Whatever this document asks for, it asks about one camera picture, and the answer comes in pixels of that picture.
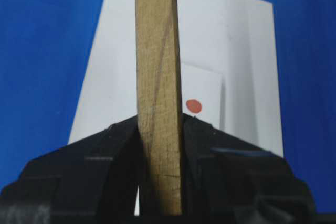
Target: wood piece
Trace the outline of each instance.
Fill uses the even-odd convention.
[[[179,215],[181,71],[177,0],[135,0],[138,127],[146,171],[140,213]]]

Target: wooden board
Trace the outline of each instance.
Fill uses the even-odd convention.
[[[146,171],[140,213],[179,215],[181,73],[177,0],[135,0],[138,126]]]

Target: wood grain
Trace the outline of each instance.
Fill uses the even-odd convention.
[[[181,73],[177,0],[135,0],[138,126],[145,153],[140,213],[179,215]]]

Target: red dot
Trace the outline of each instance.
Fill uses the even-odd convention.
[[[200,113],[201,110],[202,110],[202,104],[197,101],[196,99],[191,99],[191,100],[188,100],[187,103],[187,108],[193,112],[193,113]]]

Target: blue background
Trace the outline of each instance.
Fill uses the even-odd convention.
[[[274,5],[285,157],[336,212],[336,1]],[[68,142],[102,0],[0,0],[0,188]]]

